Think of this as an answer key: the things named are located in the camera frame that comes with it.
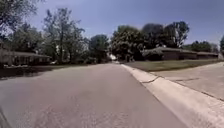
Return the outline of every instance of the house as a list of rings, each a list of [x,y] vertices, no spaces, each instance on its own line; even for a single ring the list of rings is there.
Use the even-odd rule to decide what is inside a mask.
[[[152,50],[158,50],[163,53],[163,60],[184,60],[184,59],[218,59],[218,54],[208,52],[193,52],[178,48],[158,47]]]

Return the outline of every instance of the shrub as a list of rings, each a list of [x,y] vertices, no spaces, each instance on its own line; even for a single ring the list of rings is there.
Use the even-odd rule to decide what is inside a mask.
[[[158,61],[163,59],[163,52],[161,50],[146,50],[143,52],[145,60]]]

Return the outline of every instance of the bush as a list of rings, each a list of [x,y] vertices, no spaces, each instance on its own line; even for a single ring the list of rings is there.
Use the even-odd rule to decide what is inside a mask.
[[[92,58],[92,57],[88,57],[85,61],[85,64],[95,64],[96,63],[96,59]]]
[[[161,50],[146,50],[142,55],[145,60],[158,61],[163,59],[163,52]]]

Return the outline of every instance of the street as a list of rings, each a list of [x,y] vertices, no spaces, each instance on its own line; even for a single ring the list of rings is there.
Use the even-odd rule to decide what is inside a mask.
[[[116,64],[0,81],[12,128],[187,128]]]

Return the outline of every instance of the roof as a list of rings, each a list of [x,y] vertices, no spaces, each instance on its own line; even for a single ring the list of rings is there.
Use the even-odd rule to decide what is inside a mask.
[[[50,58],[49,56],[46,55],[39,55],[35,53],[28,53],[28,52],[13,52],[13,51],[7,51],[7,50],[0,50],[0,52],[3,52],[4,55],[15,55],[15,56],[24,56],[24,57],[45,57],[45,58]]]
[[[184,53],[196,53],[193,51],[189,51],[189,50],[184,50],[184,49],[178,49],[178,48],[167,48],[167,47],[158,47],[158,48],[154,48],[152,50],[161,50],[163,52],[184,52]]]
[[[198,52],[198,55],[214,55],[214,56],[218,56],[218,54],[211,53],[211,52]]]

